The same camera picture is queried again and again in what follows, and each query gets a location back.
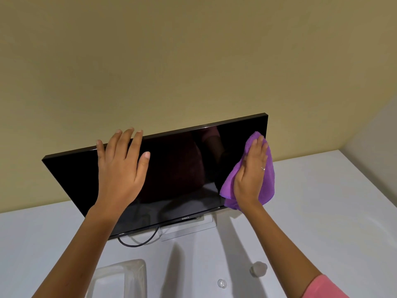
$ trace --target monitor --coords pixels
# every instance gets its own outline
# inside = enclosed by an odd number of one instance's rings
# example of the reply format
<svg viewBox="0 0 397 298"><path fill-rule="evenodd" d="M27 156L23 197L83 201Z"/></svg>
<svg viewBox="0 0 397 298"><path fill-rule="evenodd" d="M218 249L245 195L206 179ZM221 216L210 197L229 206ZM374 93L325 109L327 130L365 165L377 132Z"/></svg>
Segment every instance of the monitor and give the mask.
<svg viewBox="0 0 397 298"><path fill-rule="evenodd" d="M262 113L144 136L140 153L151 153L145 184L109 239L225 208L219 190L240 161L246 140L255 131L266 136L267 122ZM97 148L47 155L42 161L85 216L98 196Z"/></svg>

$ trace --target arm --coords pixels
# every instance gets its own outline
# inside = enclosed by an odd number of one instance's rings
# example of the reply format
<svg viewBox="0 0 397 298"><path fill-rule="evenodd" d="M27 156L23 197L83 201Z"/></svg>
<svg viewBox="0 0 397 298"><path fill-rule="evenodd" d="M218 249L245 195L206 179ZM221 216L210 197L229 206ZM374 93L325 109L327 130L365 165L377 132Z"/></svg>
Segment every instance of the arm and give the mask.
<svg viewBox="0 0 397 298"><path fill-rule="evenodd" d="M267 144L263 136L252 143L236 175L234 193L242 212L253 227L263 250L288 298L300 298L321 272L276 225L258 201L266 166Z"/></svg>
<svg viewBox="0 0 397 298"><path fill-rule="evenodd" d="M133 131L118 130L106 151L103 143L97 141L98 199L33 298L85 296L106 241L145 181L150 153L144 153L138 162L142 131L135 134L127 151Z"/></svg>

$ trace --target pink shirt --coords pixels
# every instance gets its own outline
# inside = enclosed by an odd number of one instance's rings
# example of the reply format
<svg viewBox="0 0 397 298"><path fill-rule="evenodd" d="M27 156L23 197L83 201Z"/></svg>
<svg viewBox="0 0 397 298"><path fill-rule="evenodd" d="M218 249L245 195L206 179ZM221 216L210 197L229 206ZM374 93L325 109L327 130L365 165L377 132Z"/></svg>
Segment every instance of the pink shirt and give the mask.
<svg viewBox="0 0 397 298"><path fill-rule="evenodd" d="M302 298L349 298L325 275L317 276L307 287Z"/></svg>

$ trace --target purple cloth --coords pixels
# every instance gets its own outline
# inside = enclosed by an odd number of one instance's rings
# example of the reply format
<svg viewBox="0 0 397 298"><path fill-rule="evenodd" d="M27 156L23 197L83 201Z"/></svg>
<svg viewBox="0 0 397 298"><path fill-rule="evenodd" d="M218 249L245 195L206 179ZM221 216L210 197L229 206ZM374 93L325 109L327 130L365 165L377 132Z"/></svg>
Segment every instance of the purple cloth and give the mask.
<svg viewBox="0 0 397 298"><path fill-rule="evenodd" d="M241 163L243 162L245 155L248 154L252 142L255 139L258 139L260 135L261 133L256 131L248 138L247 142L245 143L244 153L241 157L241 160L234 166L231 173L227 176L225 183L222 185L222 188L219 192L219 194L222 197L226 198L225 206L231 209L240 210L240 207L237 204L236 197L233 192L234 178L241 167ZM259 201L262 205L270 201L270 199L274 195L275 175L274 175L274 167L273 167L273 160L271 158L270 147L268 147L268 149L266 150L266 155L268 156L268 159L266 162L265 175L263 177L263 184L261 191L259 192Z"/></svg>

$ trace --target black cable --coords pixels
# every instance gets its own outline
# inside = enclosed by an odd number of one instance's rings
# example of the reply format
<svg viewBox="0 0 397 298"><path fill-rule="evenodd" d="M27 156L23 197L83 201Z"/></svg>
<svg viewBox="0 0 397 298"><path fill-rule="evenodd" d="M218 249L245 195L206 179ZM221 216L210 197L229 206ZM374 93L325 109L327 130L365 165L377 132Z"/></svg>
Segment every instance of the black cable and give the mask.
<svg viewBox="0 0 397 298"><path fill-rule="evenodd" d="M141 244L139 244L139 245L128 245L128 244L126 244L126 243L123 243L122 240L120 239L120 237L118 237L117 239L119 240L119 242L120 242L122 245L124 245L124 246L126 246L126 247L137 248L137 247L140 247L140 246L145 245L145 244L147 244L148 242L150 242L151 239L154 238L154 236L156 235L156 233L157 233L157 231L159 230L159 228L160 228L160 226L158 226L158 227L156 228L156 231L153 233L153 235L150 237L150 239L146 240L144 243L141 243Z"/></svg>

